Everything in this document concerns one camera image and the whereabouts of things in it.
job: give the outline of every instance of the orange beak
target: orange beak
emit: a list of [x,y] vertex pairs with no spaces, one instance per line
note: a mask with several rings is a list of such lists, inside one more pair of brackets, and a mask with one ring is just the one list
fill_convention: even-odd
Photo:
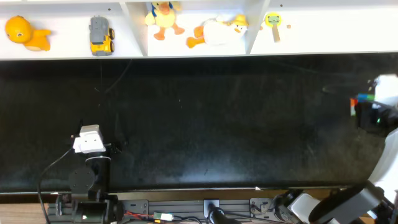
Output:
[[159,10],[161,11],[161,13],[163,13],[163,14],[167,15],[168,13],[170,13],[170,7],[169,7],[169,4],[167,4],[166,2],[165,2],[165,3],[162,3],[162,4],[160,4],[160,6],[159,6]]

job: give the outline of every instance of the yellow duck toy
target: yellow duck toy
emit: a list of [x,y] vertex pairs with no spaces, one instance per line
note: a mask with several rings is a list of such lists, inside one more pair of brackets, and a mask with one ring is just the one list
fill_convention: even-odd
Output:
[[189,37],[187,46],[194,48],[198,44],[222,45],[234,42],[243,37],[248,29],[246,17],[238,14],[231,22],[225,22],[222,18],[208,19],[203,26],[196,27],[193,30],[196,38]]
[[46,35],[50,35],[51,31],[47,29],[34,29],[22,16],[15,16],[7,21],[6,33],[11,41],[24,44],[29,50],[50,50],[50,43]]
[[145,23],[148,26],[158,25],[160,31],[154,35],[157,40],[164,40],[164,33],[167,28],[172,27],[176,35],[184,33],[185,29],[178,27],[175,23],[175,10],[181,11],[178,2],[152,2],[152,10],[145,17]]

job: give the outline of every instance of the toy handle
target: toy handle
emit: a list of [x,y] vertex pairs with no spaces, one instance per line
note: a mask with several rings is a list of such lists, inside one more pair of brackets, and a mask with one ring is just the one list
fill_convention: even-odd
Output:
[[280,42],[280,37],[279,37],[279,31],[278,31],[278,25],[274,24],[272,26],[272,35],[274,36],[274,42],[278,43]]

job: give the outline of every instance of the duck's yellow hat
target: duck's yellow hat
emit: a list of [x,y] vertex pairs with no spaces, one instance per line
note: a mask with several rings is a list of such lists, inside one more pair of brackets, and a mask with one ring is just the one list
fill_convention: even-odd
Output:
[[232,23],[239,25],[239,26],[248,26],[248,22],[246,22],[246,16],[242,14],[238,14],[235,19],[232,21]]

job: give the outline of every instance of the toy truck wheel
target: toy truck wheel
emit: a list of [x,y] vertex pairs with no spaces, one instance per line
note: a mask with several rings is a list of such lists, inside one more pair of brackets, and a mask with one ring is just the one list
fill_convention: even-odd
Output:
[[114,43],[111,41],[111,52],[114,52]]
[[114,30],[112,28],[109,28],[109,38],[111,38],[111,40],[114,39]]

